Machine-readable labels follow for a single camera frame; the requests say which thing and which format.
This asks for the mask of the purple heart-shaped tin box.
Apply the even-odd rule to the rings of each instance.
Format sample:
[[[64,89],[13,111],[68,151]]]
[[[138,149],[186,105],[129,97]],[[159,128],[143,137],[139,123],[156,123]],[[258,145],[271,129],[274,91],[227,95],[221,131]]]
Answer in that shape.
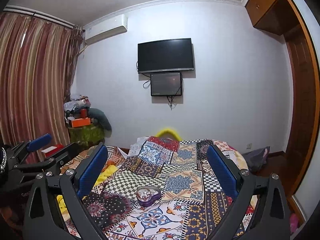
[[[142,207],[151,206],[161,195],[161,190],[155,186],[139,186],[136,191],[137,201]]]

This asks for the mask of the red flat box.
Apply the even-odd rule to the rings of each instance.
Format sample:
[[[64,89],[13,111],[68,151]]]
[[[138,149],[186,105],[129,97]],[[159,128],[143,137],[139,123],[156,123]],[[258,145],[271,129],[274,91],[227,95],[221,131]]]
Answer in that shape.
[[[45,148],[44,150],[41,151],[41,153],[45,158],[49,158],[50,156],[52,156],[62,148],[63,148],[62,144],[56,144],[54,146],[49,146],[48,148]]]

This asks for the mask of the yellow cloth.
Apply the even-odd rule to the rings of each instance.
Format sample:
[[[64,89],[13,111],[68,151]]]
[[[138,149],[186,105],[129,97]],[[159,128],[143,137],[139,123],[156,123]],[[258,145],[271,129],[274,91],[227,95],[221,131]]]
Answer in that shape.
[[[94,186],[97,186],[104,181],[106,181],[108,178],[110,178],[115,172],[117,172],[118,168],[114,165],[109,165],[103,172],[101,172],[94,184]]]

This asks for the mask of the dark purple bag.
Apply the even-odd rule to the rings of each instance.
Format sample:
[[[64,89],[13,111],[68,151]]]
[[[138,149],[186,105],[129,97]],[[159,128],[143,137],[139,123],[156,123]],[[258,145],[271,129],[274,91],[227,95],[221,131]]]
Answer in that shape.
[[[251,173],[258,172],[267,163],[270,146],[242,154]]]

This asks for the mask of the orange box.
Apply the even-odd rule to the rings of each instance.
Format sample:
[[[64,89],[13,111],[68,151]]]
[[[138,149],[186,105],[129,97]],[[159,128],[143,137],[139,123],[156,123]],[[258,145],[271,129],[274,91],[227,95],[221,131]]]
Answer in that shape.
[[[91,124],[90,118],[69,119],[69,124],[72,128],[78,128],[82,126],[88,126]]]

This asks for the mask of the colourful patchwork bedspread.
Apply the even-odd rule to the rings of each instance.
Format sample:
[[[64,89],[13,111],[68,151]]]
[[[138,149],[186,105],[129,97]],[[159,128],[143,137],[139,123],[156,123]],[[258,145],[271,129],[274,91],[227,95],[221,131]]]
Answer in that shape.
[[[207,160],[216,145],[238,168],[243,156],[224,141],[176,141],[141,137],[128,151],[108,146],[110,178],[83,197],[85,208],[108,239],[206,239],[220,223],[233,199],[223,191]],[[155,186],[161,198],[139,205],[137,187]]]

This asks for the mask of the yellow pillow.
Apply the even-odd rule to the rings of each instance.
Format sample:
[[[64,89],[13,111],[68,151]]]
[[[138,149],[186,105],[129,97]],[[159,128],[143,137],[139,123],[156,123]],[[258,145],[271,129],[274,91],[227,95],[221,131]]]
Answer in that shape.
[[[172,128],[164,128],[164,129],[161,129],[157,134],[156,134],[156,137],[158,138],[163,138],[165,137],[166,135],[168,135],[169,138],[173,138],[174,140],[177,140],[177,141],[181,141],[182,138],[181,136],[178,134],[177,131],[175,131],[174,129]]]

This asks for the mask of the striped red curtain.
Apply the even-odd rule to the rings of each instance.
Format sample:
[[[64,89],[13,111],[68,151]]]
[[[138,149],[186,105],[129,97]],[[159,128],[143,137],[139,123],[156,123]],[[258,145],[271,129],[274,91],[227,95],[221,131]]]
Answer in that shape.
[[[34,16],[1,13],[1,141],[10,146],[52,136],[69,144],[63,104],[71,95],[80,26],[66,28]]]

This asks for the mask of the white air conditioner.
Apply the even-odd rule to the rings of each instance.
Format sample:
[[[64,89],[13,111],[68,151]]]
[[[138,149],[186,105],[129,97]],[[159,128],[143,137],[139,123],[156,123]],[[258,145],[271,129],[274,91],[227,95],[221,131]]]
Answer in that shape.
[[[128,19],[125,14],[84,26],[85,45],[92,45],[104,39],[127,32]]]

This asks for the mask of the brown wooden wardrobe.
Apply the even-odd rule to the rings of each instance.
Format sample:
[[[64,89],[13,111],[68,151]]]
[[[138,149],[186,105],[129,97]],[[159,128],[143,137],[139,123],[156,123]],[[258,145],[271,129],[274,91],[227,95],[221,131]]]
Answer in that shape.
[[[316,145],[319,126],[319,70],[306,22],[293,0],[248,0],[253,27],[285,38],[289,52],[293,112],[285,151],[287,169],[281,171],[287,196],[298,189]]]

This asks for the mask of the small black wall monitor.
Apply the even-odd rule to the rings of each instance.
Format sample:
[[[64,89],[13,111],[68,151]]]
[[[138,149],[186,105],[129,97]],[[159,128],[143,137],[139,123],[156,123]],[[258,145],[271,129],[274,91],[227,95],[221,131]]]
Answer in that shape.
[[[180,72],[151,74],[150,83],[151,96],[182,95],[182,75]]]

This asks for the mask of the wall-mounted black television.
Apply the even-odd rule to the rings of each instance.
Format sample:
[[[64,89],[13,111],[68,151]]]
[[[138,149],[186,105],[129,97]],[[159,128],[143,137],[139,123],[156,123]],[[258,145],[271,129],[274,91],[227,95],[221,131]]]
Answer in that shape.
[[[139,74],[193,71],[194,55],[191,38],[176,38],[138,44]]]

